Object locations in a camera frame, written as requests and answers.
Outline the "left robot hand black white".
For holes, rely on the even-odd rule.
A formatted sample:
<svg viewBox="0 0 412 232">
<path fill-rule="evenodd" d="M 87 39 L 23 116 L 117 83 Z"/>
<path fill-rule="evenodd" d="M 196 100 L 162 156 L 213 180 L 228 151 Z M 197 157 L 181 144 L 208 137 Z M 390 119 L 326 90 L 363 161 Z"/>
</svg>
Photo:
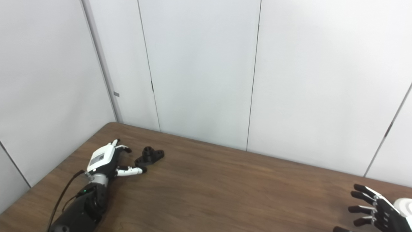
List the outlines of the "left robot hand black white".
<svg viewBox="0 0 412 232">
<path fill-rule="evenodd" d="M 93 152 L 86 171 L 91 181 L 96 182 L 98 179 L 104 178 L 110 180 L 114 177 L 140 175 L 147 172 L 145 167 L 119 165 L 120 154 L 123 151 L 132 152 L 128 146 L 118 144 L 119 141 L 116 139 Z"/>
</svg>

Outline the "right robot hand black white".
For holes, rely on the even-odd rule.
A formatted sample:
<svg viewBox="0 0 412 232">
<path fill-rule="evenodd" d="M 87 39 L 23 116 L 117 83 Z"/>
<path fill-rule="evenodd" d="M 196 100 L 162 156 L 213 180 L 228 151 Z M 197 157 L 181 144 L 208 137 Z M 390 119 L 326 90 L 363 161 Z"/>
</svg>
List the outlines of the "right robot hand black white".
<svg viewBox="0 0 412 232">
<path fill-rule="evenodd" d="M 379 192 L 361 184 L 354 184 L 351 196 L 369 204 L 369 206 L 355 205 L 348 207 L 354 214 L 362 217 L 353 221 L 354 226 L 371 225 L 381 232 L 410 232 L 411 197 L 398 198 L 391 203 Z"/>
</svg>

